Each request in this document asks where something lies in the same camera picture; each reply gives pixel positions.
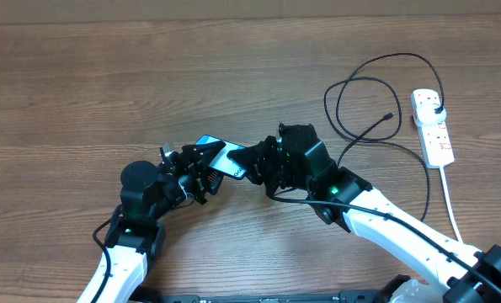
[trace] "wooden table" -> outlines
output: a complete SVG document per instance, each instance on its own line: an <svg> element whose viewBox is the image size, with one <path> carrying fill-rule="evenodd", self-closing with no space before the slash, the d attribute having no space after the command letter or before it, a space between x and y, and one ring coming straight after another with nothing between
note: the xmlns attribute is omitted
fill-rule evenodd
<svg viewBox="0 0 501 303"><path fill-rule="evenodd" d="M325 118L325 88L399 51L426 56L442 77L456 154L446 171L464 240L501 245L501 15L0 26L0 302L78 298L100 257L91 233L120 202L121 169L158 163L163 142L209 134L248 146L281 121L312 123L337 157L346 142ZM409 95L437 88L430 69L392 58L360 75L397 90L404 123L392 141L420 152ZM360 133L395 108L385 87L357 82L341 117ZM421 216L424 173L408 154L356 146L344 165ZM453 237L430 173L426 222ZM147 284L165 294L333 293L414 275L248 181L228 179L206 205L163 222L167 241Z"/></svg>

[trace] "beige wall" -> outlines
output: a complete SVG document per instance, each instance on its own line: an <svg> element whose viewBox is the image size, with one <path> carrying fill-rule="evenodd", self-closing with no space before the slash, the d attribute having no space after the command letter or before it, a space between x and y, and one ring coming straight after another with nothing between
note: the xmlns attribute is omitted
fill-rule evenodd
<svg viewBox="0 0 501 303"><path fill-rule="evenodd" d="M501 0L0 0L0 24L501 13Z"/></svg>

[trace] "smartphone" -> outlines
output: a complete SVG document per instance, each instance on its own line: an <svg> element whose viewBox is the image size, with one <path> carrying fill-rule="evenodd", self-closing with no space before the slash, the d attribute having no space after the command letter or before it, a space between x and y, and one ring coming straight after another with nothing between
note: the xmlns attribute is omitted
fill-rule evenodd
<svg viewBox="0 0 501 303"><path fill-rule="evenodd" d="M198 144L206 144L206 143L211 143L211 142L216 142L216 141L224 141L218 138L215 138L214 136L202 136L197 142L196 145ZM247 173L246 170L242 169L240 166L238 166L234 161L232 161L230 158L227 157L227 153L229 151L234 151L238 149L244 148L244 146L239 146L237 144L233 144L228 141L224 141L226 143L226 146L222 148L222 150L216 155L216 157L213 159L211 164L209 164L209 167L212 169L223 173L227 175L228 177L234 178L236 180L241 180L244 178L244 175Z"/></svg>

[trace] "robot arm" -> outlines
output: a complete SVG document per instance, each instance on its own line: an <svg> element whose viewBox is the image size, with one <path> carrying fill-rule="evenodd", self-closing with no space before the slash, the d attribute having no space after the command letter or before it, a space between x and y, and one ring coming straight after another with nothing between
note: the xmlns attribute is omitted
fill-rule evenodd
<svg viewBox="0 0 501 303"><path fill-rule="evenodd" d="M142 282L162 247L165 232L163 225L157 223L158 218L180 207L189 196L204 204L205 193L216 194L223 176L209 164L224 146L222 141L183 146L181 153L161 148L163 161L158 166L134 162L123 170L122 216L111 223L105 242L114 252L129 253L132 257L128 259L136 262L127 264L130 261L122 258L125 261L120 264L133 268L133 274L110 272L114 276L110 275L105 289L113 295L103 292L100 302L125 302ZM230 151L227 157L246 171L250 182L264 184L271 199L290 202L275 198L277 188L307 191L306 200L296 203L308 201L325 223L336 223L347 232L383 247L423 276L443 301L501 300L495 287L488 287L488 283L495 284L501 291L501 247L494 246L483 253L443 236L400 210L369 182L345 167L338 168L312 125L280 124L279 138L269 136L256 146ZM371 210L389 215L379 216ZM418 234L398 224L397 219ZM440 252L430 242L445 250ZM94 295L103 276L103 262L80 301L87 302Z"/></svg>

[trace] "power strip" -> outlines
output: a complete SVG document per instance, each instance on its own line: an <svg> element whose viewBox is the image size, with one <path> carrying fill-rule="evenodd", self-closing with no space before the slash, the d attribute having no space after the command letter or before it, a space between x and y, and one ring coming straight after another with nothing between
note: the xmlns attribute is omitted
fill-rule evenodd
<svg viewBox="0 0 501 303"><path fill-rule="evenodd" d="M436 114L434 108L440 105L440 98L437 92L431 89L417 89L411 94L411 104L413 106L413 118L417 125L420 147L424 155L424 162L428 168L438 168L440 170L443 191L445 193L446 208L449 212L450 223L459 242L461 240L460 231L456 225L452 206L450 205L449 189L445 178L445 166L454 162L454 153L450 143L449 132L446 128L444 114Z"/></svg>

